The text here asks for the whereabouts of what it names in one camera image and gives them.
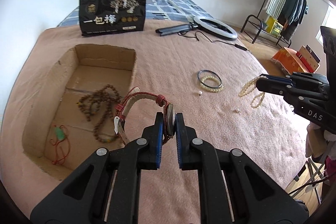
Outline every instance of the bed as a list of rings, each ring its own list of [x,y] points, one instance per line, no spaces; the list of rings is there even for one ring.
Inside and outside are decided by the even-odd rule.
[[[78,25],[79,7],[74,9],[58,27]],[[212,17],[191,0],[146,0],[146,19],[192,22],[194,16]]]
[[[0,142],[3,183],[27,216],[59,180],[25,155],[22,132],[48,71],[77,44],[135,49],[134,85],[142,91],[166,95],[200,138],[222,150],[240,148],[281,187],[290,183],[305,162],[308,122],[294,115],[280,96],[267,94],[258,109],[250,107],[252,95],[238,97],[246,82],[266,73],[249,52],[205,39],[198,42],[178,35],[159,37],[155,33],[157,28],[190,21],[195,15],[210,16],[191,0],[147,0],[143,32],[84,38],[75,9],[60,23],[61,28],[40,35],[13,87]],[[195,73],[201,69],[221,75],[225,89],[199,96]],[[160,109],[151,102],[135,104],[127,118],[128,137],[138,138],[139,128],[152,125],[157,111]],[[158,171],[142,173],[139,223],[199,223],[197,173],[178,169],[175,140],[163,147],[161,166]]]

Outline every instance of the open cardboard box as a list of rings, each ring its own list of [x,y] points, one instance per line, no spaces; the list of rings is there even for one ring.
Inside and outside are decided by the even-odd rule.
[[[24,128],[22,145],[30,159],[53,177],[64,179],[96,149],[123,147],[119,138],[100,143],[93,136],[93,127],[106,108],[104,103],[88,122],[77,102],[106,84],[113,85],[124,97],[134,79],[135,63],[135,50],[123,47],[80,44],[68,50],[49,71]],[[54,126],[61,125],[68,131],[65,133],[71,149],[63,165],[54,165],[56,149],[50,140],[56,140]],[[107,118],[99,132],[115,135],[112,119]],[[60,143],[59,155],[60,147],[68,151],[66,141]]]

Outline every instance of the cardboard box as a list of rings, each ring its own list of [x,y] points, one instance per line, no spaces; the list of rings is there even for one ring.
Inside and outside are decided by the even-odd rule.
[[[302,46],[300,50],[296,53],[296,55],[300,58],[302,63],[305,64],[308,71],[311,73],[315,72],[320,67],[320,65],[317,63],[315,58],[310,54],[305,46]]]
[[[307,67],[297,57],[296,53],[297,52],[292,48],[284,47],[273,56],[272,60],[276,63],[280,63],[282,68],[289,74],[293,74],[294,71],[309,72]]]
[[[132,86],[135,63],[135,50],[123,47],[81,44],[68,50],[49,72],[47,84],[31,109],[22,136],[25,153],[49,174],[63,179],[96,149],[123,147],[119,138],[111,143],[100,143],[93,136],[93,128],[106,108],[105,103],[88,122],[77,102],[106,84],[113,85],[122,97],[125,96]],[[63,165],[51,163],[56,153],[50,141],[56,140],[54,125],[64,125],[68,131],[71,150]],[[115,135],[110,118],[99,132]],[[60,147],[68,151],[67,142],[62,142]]]

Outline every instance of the hanging clothes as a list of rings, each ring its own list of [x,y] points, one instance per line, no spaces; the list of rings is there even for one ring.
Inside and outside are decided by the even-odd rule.
[[[298,19],[296,21],[292,22],[292,24],[287,25],[287,27],[284,28],[281,32],[281,35],[283,36],[283,38],[285,40],[290,41],[292,39],[297,27],[299,26],[299,24],[302,23],[303,17],[306,14],[306,11],[307,11],[307,7],[308,7],[307,0],[303,0],[301,11],[300,11],[300,14],[298,16]],[[285,19],[285,15],[283,13],[280,14],[280,16],[278,18],[278,22],[280,24],[285,22],[282,25],[284,25],[284,26],[286,25],[287,20]]]
[[[298,9],[298,13],[301,13],[302,6],[300,7],[299,2],[300,0],[286,0],[285,5],[282,8],[281,12],[284,14],[289,25],[294,21]]]

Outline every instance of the black cable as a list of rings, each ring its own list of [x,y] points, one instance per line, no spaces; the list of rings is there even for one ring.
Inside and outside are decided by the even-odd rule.
[[[304,184],[304,185],[300,186],[299,188],[295,189],[294,191],[291,191],[291,192],[289,193],[289,195],[291,195],[291,194],[295,193],[296,191],[298,191],[298,190],[300,190],[300,189],[302,189],[302,188],[304,188],[304,187],[306,187],[306,186],[308,186],[308,185],[315,186],[315,185],[316,185],[316,184],[318,184],[318,183],[321,183],[321,182],[324,182],[324,181],[326,181],[326,180],[330,179],[330,178],[331,178],[332,176],[334,176],[334,175],[336,175],[336,172],[332,173],[332,174],[331,174],[331,175],[329,175],[329,176],[326,176],[324,179],[321,179],[321,180],[317,180],[317,181],[312,181],[312,182],[306,183],[306,184]]]
[[[214,42],[222,42],[222,43],[224,43],[224,44],[232,45],[232,46],[235,46],[235,47],[237,47],[236,45],[238,45],[238,44],[232,44],[232,43],[229,43],[229,42],[226,42],[226,41],[222,41],[222,40],[214,40],[214,41],[212,41],[209,37],[207,37],[207,36],[206,36],[203,32],[201,32],[201,31],[196,31],[196,32],[195,32],[195,36],[190,37],[190,36],[187,36],[187,35],[186,35],[189,31],[191,31],[191,30],[184,31],[184,32],[178,32],[177,34],[178,34],[179,36],[181,36],[181,37],[195,38],[195,39],[197,39],[197,41],[199,41],[200,39],[197,37],[197,33],[200,33],[200,34],[202,34],[206,39],[208,39],[211,43],[214,43]],[[238,45],[237,48],[243,50],[243,49],[242,49],[242,46],[240,46],[240,45]]]

